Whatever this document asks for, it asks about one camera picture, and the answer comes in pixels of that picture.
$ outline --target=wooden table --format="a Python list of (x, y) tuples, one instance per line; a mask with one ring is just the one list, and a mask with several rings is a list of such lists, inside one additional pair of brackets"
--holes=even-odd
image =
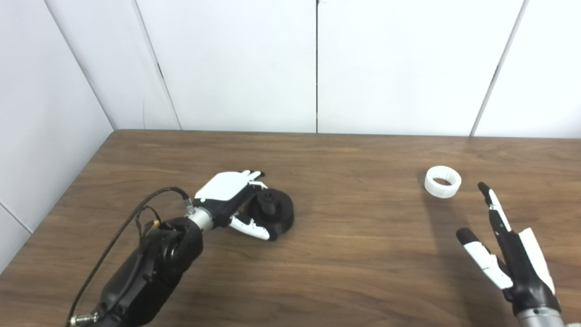
[[(430, 196), (446, 165), (458, 194)], [(117, 131), (0, 276), (0, 325), (59, 326), (113, 233), (151, 191), (193, 194), (215, 173), (255, 169), (295, 202), (269, 243), (232, 229), (205, 250), (150, 326), (515, 326), (511, 306), (454, 236), (469, 226), (500, 253), (476, 184), (497, 192), (517, 230), (532, 227), (564, 318), (581, 321), (581, 140)], [(180, 198), (153, 204), (165, 218)], [(81, 300), (137, 245), (127, 229)]]

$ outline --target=black cable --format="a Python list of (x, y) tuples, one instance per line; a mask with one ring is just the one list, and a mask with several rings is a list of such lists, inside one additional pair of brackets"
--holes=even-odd
[(155, 211), (155, 209), (153, 209), (152, 207), (146, 205), (144, 207), (144, 209), (149, 209), (151, 211), (153, 211), (153, 214), (155, 215), (155, 219), (157, 220), (157, 222), (162, 223), (162, 219), (159, 217), (159, 214), (157, 213), (157, 211)]
[(137, 226), (137, 231), (139, 233), (139, 251), (137, 252), (137, 257), (135, 258), (135, 264), (133, 265), (133, 269), (131, 270), (131, 273), (129, 274), (129, 278), (127, 279), (127, 282), (125, 282), (125, 285), (123, 285), (123, 288), (119, 292), (119, 295), (117, 295), (117, 297), (115, 298), (115, 301), (113, 301), (113, 303), (105, 309), (103, 316), (110, 314), (113, 311), (113, 309), (115, 309), (115, 307), (119, 304), (119, 301), (121, 301), (121, 299), (125, 296), (125, 294), (127, 294), (127, 292), (129, 291), (129, 288), (133, 285), (135, 279), (137, 278), (137, 273), (139, 272), (139, 266), (141, 266), (141, 261), (143, 260), (143, 257), (144, 257), (143, 242), (144, 242), (144, 238), (145, 238), (145, 234), (142, 233), (142, 230), (141, 230), (141, 222), (139, 221), (139, 219), (141, 217), (141, 213), (147, 209), (150, 209), (151, 211), (153, 211), (153, 213), (156, 216), (156, 219), (161, 222), (161, 219), (159, 218), (157, 211), (155, 211), (155, 209), (153, 209), (152, 207), (150, 207), (148, 205), (144, 205), (141, 208), (141, 210), (137, 213), (137, 216), (135, 216), (135, 225)]
[(105, 250), (103, 251), (103, 254), (101, 254), (101, 257), (99, 258), (99, 260), (97, 260), (97, 263), (93, 267), (93, 270), (91, 270), (91, 272), (89, 273), (89, 276), (87, 276), (87, 279), (85, 280), (85, 282), (81, 286), (81, 289), (78, 291), (77, 296), (75, 296), (75, 298), (73, 300), (73, 303), (71, 305), (71, 309), (69, 310), (69, 316), (67, 317), (67, 321), (65, 323), (65, 326), (66, 327), (70, 327), (70, 320), (73, 317), (74, 311), (77, 308), (77, 304), (78, 304), (79, 300), (81, 299), (81, 296), (83, 296), (83, 293), (85, 292), (85, 289), (87, 288), (87, 286), (89, 286), (89, 283), (91, 282), (91, 280), (93, 279), (93, 277), (97, 273), (97, 270), (99, 270), (99, 267), (101, 266), (101, 264), (103, 263), (103, 261), (105, 260), (105, 258), (107, 257), (107, 255), (109, 254), (109, 251), (111, 251), (111, 248), (113, 248), (113, 246), (115, 245), (115, 242), (117, 241), (117, 239), (119, 238), (119, 236), (121, 236), (121, 234), (123, 233), (123, 231), (125, 230), (125, 228), (127, 227), (127, 225), (129, 225), (129, 223), (133, 220), (133, 217), (136, 214), (140, 213), (141, 208), (147, 202), (149, 202), (151, 199), (155, 198), (156, 196), (158, 196), (161, 193), (165, 193), (165, 192), (169, 192), (169, 191), (173, 191), (173, 192), (179, 193), (182, 196), (182, 199), (184, 199), (184, 200), (189, 199), (188, 193), (186, 193), (181, 188), (175, 187), (175, 186), (173, 186), (173, 187), (166, 187), (166, 188), (157, 190), (157, 191), (153, 192), (152, 194), (148, 195), (143, 201), (141, 201), (141, 203), (137, 207), (135, 207), (135, 209), (133, 210), (133, 212), (127, 217), (127, 219), (125, 220), (125, 222), (123, 222), (123, 224), (121, 225), (121, 228), (119, 228), (119, 230), (117, 231), (117, 233), (115, 233), (115, 235), (113, 236), (113, 238), (111, 239), (111, 241), (109, 242), (109, 244), (107, 245), (107, 247), (105, 248)]

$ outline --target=white wall panel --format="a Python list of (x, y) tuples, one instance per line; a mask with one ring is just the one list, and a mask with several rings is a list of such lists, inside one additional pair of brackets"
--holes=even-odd
[(531, 0), (477, 136), (581, 138), (581, 2)]
[(0, 226), (2, 226), (0, 228), (0, 273), (2, 273), (30, 234), (1, 205)]
[(179, 128), (131, 0), (48, 3), (118, 128)]
[(315, 0), (138, 0), (184, 129), (315, 131)]
[(42, 0), (0, 2), (0, 199), (34, 230), (112, 131)]
[(323, 133), (467, 136), (522, 0), (322, 0)]

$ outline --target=white plastic ring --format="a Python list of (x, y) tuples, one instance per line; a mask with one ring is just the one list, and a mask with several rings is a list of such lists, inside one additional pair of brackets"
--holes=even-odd
[[(443, 179), (450, 183), (450, 185), (442, 185), (434, 179)], [(446, 166), (435, 166), (428, 169), (424, 186), (435, 197), (451, 198), (460, 188), (460, 184), (462, 184), (462, 177), (460, 177), (460, 174), (456, 170)]]

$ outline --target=robotic hand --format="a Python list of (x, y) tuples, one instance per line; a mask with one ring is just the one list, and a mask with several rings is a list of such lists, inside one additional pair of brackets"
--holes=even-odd
[[(107, 282), (99, 304), (89, 315), (70, 317), (67, 325), (137, 327), (148, 324), (183, 273), (202, 253), (202, 236), (216, 227), (232, 226), (242, 233), (271, 241), (288, 231), (294, 221), (292, 200), (257, 181), (261, 176), (264, 174), (251, 170), (219, 173), (196, 193), (193, 201), (178, 188), (154, 193), (178, 191), (184, 197), (187, 214), (164, 222), (149, 222), (143, 233), (139, 227), (139, 247)], [(148, 199), (134, 213), (143, 211)], [(246, 202), (246, 212), (238, 212)]]
[(484, 183), (478, 188), (489, 207), (489, 219), (506, 260), (503, 263), (468, 228), (456, 232), (458, 240), (476, 264), (503, 291), (521, 327), (563, 327), (561, 307), (543, 252), (531, 228), (515, 233), (494, 191)]

